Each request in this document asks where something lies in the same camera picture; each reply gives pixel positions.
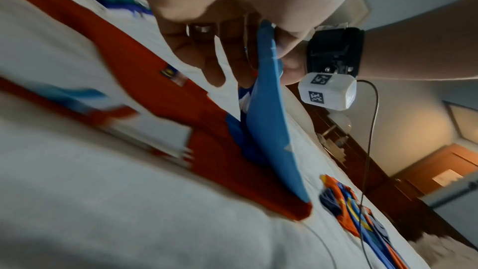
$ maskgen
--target cable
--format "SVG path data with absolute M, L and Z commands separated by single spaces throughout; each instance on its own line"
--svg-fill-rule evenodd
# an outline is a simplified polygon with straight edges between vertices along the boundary
M 378 90 L 377 87 L 370 81 L 367 80 L 357 80 L 357 82 L 367 83 L 372 86 L 373 90 L 375 91 L 376 95 L 376 102 L 375 102 L 375 113 L 373 114 L 372 124 L 370 126 L 370 135 L 368 137 L 368 148 L 367 148 L 367 158 L 365 160 L 365 173 L 363 174 L 363 184 L 362 184 L 362 197 L 360 198 L 360 207 L 358 208 L 359 216 L 358 216 L 358 232 L 360 235 L 360 244 L 362 245 L 363 254 L 367 260 L 368 266 L 370 269 L 373 269 L 372 265 L 370 264 L 370 260 L 368 259 L 367 253 L 365 252 L 365 246 L 363 245 L 363 235 L 362 235 L 362 208 L 363 208 L 363 197 L 365 196 L 365 188 L 368 179 L 368 170 L 370 169 L 370 146 L 372 144 L 372 136 L 373 136 L 373 129 L 375 128 L 375 120 L 377 119 L 377 112 L 378 112 Z

